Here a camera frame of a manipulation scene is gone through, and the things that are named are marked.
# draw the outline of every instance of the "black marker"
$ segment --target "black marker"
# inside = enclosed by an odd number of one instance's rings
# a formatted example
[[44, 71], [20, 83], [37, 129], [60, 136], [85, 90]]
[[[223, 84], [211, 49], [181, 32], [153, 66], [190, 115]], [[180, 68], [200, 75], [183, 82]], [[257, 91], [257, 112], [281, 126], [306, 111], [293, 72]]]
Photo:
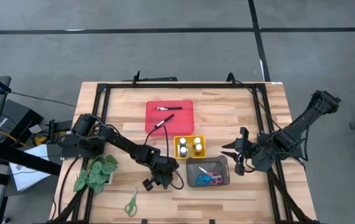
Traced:
[[169, 121], [175, 114], [171, 114], [170, 116], [168, 116], [167, 118], [165, 118], [163, 121], [161, 121], [160, 123], [158, 123], [156, 126], [154, 126], [155, 129], [159, 128], [163, 123]]
[[177, 106], [177, 107], [169, 107], [169, 108], [156, 108], [157, 110], [183, 110], [183, 107]]

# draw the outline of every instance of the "gray floor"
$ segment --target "gray floor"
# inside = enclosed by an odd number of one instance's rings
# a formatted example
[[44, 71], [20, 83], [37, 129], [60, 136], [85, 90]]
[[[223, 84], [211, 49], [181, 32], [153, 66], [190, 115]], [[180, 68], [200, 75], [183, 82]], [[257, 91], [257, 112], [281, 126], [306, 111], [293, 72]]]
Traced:
[[[260, 27], [355, 27], [355, 1], [256, 0]], [[0, 0], [0, 29], [251, 27], [247, 1]], [[340, 97], [334, 115], [310, 132], [306, 174], [318, 219], [355, 223], [355, 33], [262, 34], [272, 81], [285, 84], [293, 117], [317, 89]], [[177, 76], [260, 81], [252, 33], [0, 35], [0, 75], [14, 91], [75, 103], [82, 81]], [[42, 116], [73, 109], [10, 95]], [[47, 220], [57, 178], [11, 197], [13, 223]]]

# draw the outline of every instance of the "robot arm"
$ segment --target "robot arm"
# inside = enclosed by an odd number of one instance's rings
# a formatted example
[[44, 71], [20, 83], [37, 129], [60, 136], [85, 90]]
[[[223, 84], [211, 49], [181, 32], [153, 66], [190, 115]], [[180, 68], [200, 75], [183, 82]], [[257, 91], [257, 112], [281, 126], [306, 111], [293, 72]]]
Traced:
[[[238, 153], [222, 153], [234, 159], [236, 162], [235, 173], [238, 175], [244, 175], [244, 172], [253, 172], [254, 170], [266, 172], [271, 168], [276, 158], [281, 160], [287, 157], [302, 158], [300, 145], [305, 140], [301, 138], [303, 132], [308, 131], [310, 125], [321, 115], [335, 113], [340, 101], [339, 98], [333, 97], [326, 91], [316, 91], [305, 111], [290, 125], [272, 133], [259, 143], [250, 142], [248, 130], [241, 128], [241, 138], [222, 146], [225, 149], [235, 149]], [[244, 169], [244, 159], [252, 159], [253, 170]]]
[[65, 138], [61, 146], [80, 147], [90, 151], [108, 142], [127, 152], [136, 163], [148, 167], [153, 177], [143, 181], [147, 191], [153, 188], [153, 182], [157, 185], [162, 184], [166, 189], [173, 180], [173, 172], [179, 167], [175, 158], [161, 156], [160, 150], [155, 147], [137, 145], [123, 137], [114, 126], [104, 124], [99, 117], [91, 114], [79, 116], [71, 135], [70, 138]]

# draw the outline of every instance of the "green plant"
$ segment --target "green plant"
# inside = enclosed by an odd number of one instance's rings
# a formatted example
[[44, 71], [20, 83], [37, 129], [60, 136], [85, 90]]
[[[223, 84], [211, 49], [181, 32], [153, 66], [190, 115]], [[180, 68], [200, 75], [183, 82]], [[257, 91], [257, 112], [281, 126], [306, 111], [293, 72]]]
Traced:
[[79, 177], [73, 185], [73, 191], [81, 190], [85, 185], [92, 188], [96, 194], [100, 194], [104, 190], [104, 184], [110, 179], [110, 174], [118, 167], [118, 161], [112, 156], [108, 155], [104, 158], [102, 155], [94, 158], [92, 163], [79, 173]]

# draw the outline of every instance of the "paint bottle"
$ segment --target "paint bottle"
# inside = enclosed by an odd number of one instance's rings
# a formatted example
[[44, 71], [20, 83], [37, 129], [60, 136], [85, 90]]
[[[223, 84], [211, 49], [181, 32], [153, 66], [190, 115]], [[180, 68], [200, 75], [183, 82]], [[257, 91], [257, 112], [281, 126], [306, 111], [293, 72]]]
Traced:
[[187, 155], [187, 148], [186, 147], [180, 147], [179, 154], [181, 157], [185, 157]]
[[194, 153], [198, 156], [202, 152], [202, 145], [198, 144], [196, 145], [196, 149], [194, 150]]
[[185, 138], [180, 138], [179, 144], [180, 144], [180, 147], [186, 147], [186, 139]]
[[193, 146], [195, 147], [196, 145], [200, 144], [201, 143], [201, 138], [199, 137], [196, 137], [193, 141]]

